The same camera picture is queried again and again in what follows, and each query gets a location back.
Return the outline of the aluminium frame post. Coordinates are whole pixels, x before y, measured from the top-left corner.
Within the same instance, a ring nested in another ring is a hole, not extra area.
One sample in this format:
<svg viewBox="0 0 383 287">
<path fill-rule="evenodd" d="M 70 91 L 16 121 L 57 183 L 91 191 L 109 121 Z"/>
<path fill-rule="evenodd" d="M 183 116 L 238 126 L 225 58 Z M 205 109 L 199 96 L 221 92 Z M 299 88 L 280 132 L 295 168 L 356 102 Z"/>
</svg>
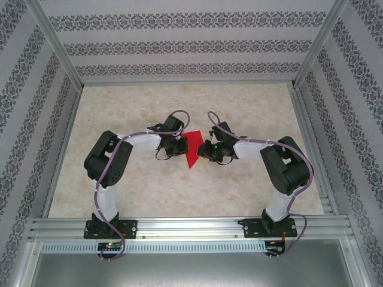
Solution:
<svg viewBox="0 0 383 287">
<path fill-rule="evenodd" d="M 342 14 L 347 2 L 348 0 L 334 1 L 328 15 L 324 19 L 323 24 L 317 33 L 317 36 L 312 42 L 312 45 L 310 46 L 308 53 L 297 72 L 296 77 L 293 80 L 294 89 L 297 89 L 302 85 L 307 73 L 309 72 L 327 38 L 331 34 L 331 31 L 334 28 L 338 18 Z"/>
<path fill-rule="evenodd" d="M 84 84 L 39 0 L 24 1 L 74 87 L 82 91 Z"/>
</svg>

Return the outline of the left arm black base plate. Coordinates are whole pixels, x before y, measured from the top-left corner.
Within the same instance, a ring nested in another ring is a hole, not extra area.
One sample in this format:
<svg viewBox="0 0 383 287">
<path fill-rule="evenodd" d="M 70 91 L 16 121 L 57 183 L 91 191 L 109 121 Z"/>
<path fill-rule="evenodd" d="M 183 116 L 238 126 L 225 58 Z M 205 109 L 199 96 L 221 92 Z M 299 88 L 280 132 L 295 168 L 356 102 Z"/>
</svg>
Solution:
<svg viewBox="0 0 383 287">
<path fill-rule="evenodd" d="M 111 224 L 125 239 L 136 239 L 138 221 L 118 220 L 111 222 Z M 121 239 L 118 232 L 105 222 L 88 220 L 86 221 L 83 237 L 85 239 Z"/>
</svg>

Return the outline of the aluminium frame cross beam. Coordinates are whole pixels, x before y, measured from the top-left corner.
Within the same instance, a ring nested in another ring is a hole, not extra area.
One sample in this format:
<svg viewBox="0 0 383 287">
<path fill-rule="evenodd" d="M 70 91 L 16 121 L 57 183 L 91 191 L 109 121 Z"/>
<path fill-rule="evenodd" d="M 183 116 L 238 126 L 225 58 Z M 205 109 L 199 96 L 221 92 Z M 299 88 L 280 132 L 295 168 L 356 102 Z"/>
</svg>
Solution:
<svg viewBox="0 0 383 287">
<path fill-rule="evenodd" d="M 118 87 L 118 86 L 190 86 L 190 85 L 217 85 L 217 84 L 286 84 L 294 87 L 293 80 L 239 80 L 239 81 L 131 81 L 131 82 L 98 82 L 87 83 L 84 87 Z"/>
</svg>

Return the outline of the red paper sheet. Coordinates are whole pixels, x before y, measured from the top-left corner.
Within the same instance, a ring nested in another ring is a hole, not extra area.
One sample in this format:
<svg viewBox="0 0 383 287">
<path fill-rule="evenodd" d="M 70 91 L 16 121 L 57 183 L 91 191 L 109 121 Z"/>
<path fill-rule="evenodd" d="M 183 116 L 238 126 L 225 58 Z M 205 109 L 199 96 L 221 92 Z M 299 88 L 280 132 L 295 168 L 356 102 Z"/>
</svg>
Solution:
<svg viewBox="0 0 383 287">
<path fill-rule="evenodd" d="M 186 153 L 186 160 L 188 167 L 191 169 L 199 159 L 197 154 L 198 148 L 204 143 L 202 132 L 200 130 L 187 132 L 182 137 L 187 140 L 188 151 Z"/>
</svg>

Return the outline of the grey metal sheet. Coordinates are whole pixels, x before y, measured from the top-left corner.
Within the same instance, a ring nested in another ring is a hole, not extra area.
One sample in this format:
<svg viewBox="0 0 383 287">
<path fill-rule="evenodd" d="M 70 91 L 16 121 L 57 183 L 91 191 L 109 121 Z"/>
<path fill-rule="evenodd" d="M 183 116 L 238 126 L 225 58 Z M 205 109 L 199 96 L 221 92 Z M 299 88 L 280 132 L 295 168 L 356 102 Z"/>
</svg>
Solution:
<svg viewBox="0 0 383 287">
<path fill-rule="evenodd" d="M 152 253 L 112 262 L 67 243 L 36 243 L 14 287 L 373 287 L 353 240 L 303 240 L 280 259 L 231 247 L 223 253 Z"/>
</svg>

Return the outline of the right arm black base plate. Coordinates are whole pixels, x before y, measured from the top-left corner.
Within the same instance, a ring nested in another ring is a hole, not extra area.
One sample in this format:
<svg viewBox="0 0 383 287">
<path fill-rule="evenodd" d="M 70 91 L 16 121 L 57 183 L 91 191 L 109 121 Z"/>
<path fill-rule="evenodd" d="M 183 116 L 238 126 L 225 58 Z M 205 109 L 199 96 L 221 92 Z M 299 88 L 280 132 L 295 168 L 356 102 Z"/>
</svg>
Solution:
<svg viewBox="0 0 383 287">
<path fill-rule="evenodd" d="M 296 223 L 287 217 L 279 222 L 268 221 L 263 218 L 248 218 L 238 221 L 243 226 L 245 238 L 297 237 Z"/>
</svg>

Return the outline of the aluminium mounting rail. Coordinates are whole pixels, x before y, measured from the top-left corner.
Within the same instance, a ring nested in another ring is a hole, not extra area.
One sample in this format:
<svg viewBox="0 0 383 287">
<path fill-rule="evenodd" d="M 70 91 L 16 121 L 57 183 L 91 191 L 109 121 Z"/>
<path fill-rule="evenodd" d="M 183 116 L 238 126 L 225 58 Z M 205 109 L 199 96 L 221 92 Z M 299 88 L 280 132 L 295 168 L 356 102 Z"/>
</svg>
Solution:
<svg viewBox="0 0 383 287">
<path fill-rule="evenodd" d="M 302 240 L 354 239 L 355 233 L 346 215 L 294 216 L 293 229 L 303 233 Z M 136 241 L 188 242 L 245 240 L 250 229 L 238 222 L 240 217 L 137 218 Z M 37 218 L 28 233 L 30 242 L 83 241 L 86 218 Z"/>
</svg>

